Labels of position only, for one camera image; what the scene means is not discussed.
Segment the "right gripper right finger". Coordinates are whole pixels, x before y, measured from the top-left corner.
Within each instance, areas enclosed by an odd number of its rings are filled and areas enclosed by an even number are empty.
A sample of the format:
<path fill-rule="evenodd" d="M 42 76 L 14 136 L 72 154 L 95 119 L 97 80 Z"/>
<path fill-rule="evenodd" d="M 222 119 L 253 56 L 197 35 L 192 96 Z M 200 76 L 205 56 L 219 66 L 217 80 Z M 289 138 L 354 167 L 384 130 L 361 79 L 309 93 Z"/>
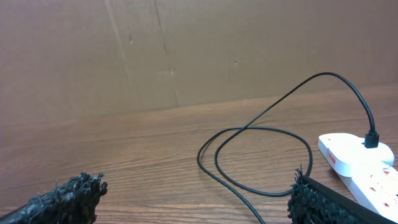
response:
<path fill-rule="evenodd" d="M 394 224 L 297 169 L 288 201 L 292 224 Z"/>

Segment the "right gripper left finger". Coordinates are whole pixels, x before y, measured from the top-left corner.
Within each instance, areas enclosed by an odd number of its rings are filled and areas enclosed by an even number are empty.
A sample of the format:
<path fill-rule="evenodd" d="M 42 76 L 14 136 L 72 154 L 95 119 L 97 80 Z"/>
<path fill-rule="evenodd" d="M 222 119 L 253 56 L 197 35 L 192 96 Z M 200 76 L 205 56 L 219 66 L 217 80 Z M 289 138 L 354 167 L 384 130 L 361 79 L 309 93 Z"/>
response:
<path fill-rule="evenodd" d="M 108 191 L 103 177 L 101 173 L 95 177 L 82 172 L 3 215 L 1 224 L 92 224 L 97 218 L 96 206 Z"/>

